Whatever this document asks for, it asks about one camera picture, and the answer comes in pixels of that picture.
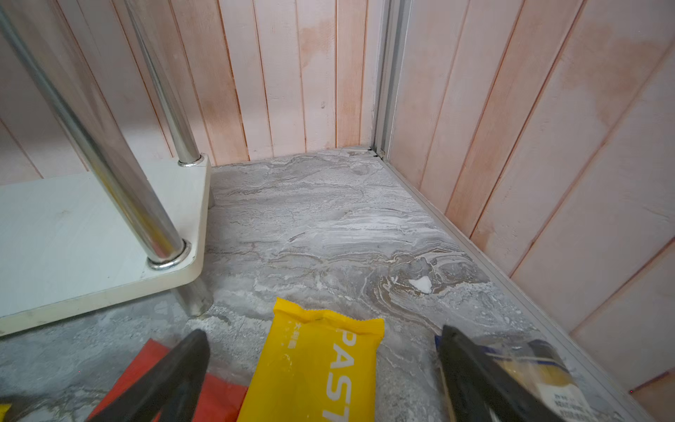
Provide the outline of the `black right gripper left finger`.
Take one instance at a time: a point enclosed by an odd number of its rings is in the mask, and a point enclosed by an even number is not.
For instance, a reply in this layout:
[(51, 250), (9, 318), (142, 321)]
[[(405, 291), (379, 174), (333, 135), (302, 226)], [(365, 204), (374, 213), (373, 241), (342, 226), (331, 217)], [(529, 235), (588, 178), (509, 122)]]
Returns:
[(195, 330), (93, 421), (191, 421), (210, 358), (207, 334)]

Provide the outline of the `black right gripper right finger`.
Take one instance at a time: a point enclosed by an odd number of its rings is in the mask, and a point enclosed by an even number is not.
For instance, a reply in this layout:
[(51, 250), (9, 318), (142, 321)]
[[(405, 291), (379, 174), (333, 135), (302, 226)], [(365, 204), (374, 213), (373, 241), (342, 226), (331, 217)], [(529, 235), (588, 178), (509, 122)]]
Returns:
[(453, 421), (560, 421), (459, 329), (445, 325), (439, 362)]

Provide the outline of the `yellow pasta package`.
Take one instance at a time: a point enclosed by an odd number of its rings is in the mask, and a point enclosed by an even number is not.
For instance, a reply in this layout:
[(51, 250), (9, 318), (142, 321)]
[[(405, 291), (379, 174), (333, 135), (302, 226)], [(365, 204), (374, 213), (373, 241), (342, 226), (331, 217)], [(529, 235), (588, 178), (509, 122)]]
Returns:
[(384, 334), (381, 318), (360, 321), (278, 299), (239, 420), (374, 420)]

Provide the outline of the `red spaghetti package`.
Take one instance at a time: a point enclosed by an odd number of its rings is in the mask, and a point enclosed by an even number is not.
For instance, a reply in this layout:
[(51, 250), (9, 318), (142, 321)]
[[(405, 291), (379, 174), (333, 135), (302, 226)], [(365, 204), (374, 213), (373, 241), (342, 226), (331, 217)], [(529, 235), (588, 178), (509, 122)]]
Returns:
[[(90, 421), (109, 404), (112, 404), (160, 362), (169, 351), (168, 347), (149, 339), (87, 420)], [(228, 383), (207, 373), (193, 421), (236, 421), (247, 390), (245, 386)]]

